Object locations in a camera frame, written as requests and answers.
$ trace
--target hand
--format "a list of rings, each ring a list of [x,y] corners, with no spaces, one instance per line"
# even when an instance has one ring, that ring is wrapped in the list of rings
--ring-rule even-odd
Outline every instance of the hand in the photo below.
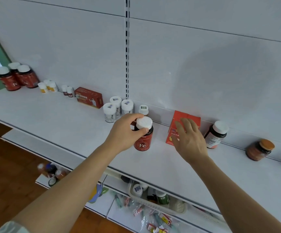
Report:
[[[176,136],[172,136],[172,141],[180,156],[187,163],[193,165],[197,161],[202,160],[202,158],[208,157],[205,139],[193,120],[181,118],[181,121],[185,129],[180,122],[176,121],[175,124],[179,134],[179,141]]]
[[[131,123],[135,119],[142,118],[143,116],[143,114],[125,114],[122,116],[113,125],[104,145],[111,147],[116,154],[130,148],[135,141],[149,131],[148,128],[142,128],[138,131],[131,130]]]

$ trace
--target red supplement bottle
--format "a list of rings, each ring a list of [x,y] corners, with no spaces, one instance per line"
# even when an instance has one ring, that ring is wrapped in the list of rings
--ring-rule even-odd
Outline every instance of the red supplement bottle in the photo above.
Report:
[[[134,131],[140,130],[142,128],[148,128],[149,131],[134,143],[134,147],[139,151],[146,151],[150,148],[152,134],[154,131],[154,127],[152,126],[152,119],[149,117],[137,119]]]
[[[17,70],[25,82],[26,87],[36,88],[40,82],[35,72],[28,65],[20,65]]]
[[[0,80],[8,91],[16,91],[21,88],[15,76],[11,74],[8,67],[0,67]]]
[[[21,64],[18,62],[13,62],[13,63],[9,63],[8,67],[11,70],[11,73],[15,76],[16,80],[18,81],[18,83],[21,86],[26,86],[25,82],[23,81],[21,75],[19,74],[17,68],[20,66]]]

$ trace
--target sleeve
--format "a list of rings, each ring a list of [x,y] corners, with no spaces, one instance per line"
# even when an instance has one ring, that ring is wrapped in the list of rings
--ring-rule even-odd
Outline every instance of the sleeve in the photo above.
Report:
[[[10,221],[0,227],[0,233],[29,233],[29,231],[20,224]]]

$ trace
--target right hand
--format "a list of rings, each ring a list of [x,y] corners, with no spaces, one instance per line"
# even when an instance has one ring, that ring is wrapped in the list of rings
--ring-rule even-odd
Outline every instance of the right hand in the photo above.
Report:
[[[181,118],[181,121],[185,128],[183,128],[180,122],[175,121],[179,141],[176,136],[172,136],[172,141],[180,156],[187,163],[193,165],[208,157],[205,139],[193,120]]]

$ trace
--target wooden floor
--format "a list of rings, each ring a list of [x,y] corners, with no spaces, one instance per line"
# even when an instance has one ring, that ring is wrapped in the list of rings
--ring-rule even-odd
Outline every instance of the wooden floor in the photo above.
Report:
[[[0,137],[10,130],[0,124]],[[0,139],[0,226],[46,191],[35,184],[37,165],[44,160]],[[84,209],[72,233],[130,233],[127,229]]]

